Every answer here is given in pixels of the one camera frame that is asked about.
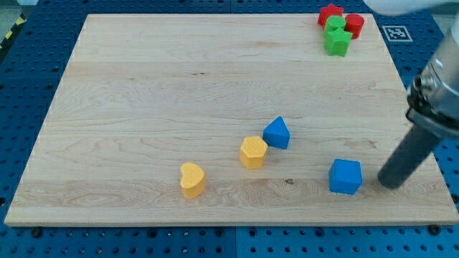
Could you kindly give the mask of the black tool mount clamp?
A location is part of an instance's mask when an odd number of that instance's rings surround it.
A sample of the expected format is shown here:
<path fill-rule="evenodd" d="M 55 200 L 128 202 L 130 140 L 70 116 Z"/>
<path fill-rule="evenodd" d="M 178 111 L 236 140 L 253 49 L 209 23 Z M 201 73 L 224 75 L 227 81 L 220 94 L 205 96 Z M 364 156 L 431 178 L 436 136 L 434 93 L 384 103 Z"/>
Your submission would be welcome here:
<path fill-rule="evenodd" d="M 409 105 L 406 118 L 438 138 L 458 139 L 458 121 L 437 111 L 425 99 L 422 92 L 422 76 L 416 75 L 407 88 Z"/>

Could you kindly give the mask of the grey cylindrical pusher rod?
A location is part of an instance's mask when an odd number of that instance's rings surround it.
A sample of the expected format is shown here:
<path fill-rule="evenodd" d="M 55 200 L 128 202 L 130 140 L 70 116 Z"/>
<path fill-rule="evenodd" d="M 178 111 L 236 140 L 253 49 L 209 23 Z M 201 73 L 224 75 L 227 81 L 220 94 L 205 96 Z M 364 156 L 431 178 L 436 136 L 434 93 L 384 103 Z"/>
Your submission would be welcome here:
<path fill-rule="evenodd" d="M 378 172 L 380 184 L 389 189 L 401 187 L 440 140 L 430 131 L 413 125 Z"/>

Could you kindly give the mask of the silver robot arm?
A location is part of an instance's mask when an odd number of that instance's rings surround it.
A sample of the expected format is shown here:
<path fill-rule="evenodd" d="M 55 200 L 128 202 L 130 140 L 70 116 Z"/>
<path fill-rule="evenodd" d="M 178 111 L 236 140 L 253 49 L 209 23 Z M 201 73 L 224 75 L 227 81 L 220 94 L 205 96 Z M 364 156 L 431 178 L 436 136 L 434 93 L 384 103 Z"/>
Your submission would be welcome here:
<path fill-rule="evenodd" d="M 444 139 L 458 139 L 458 16 L 425 68 L 407 88 L 412 127 L 377 174 L 396 189 Z"/>

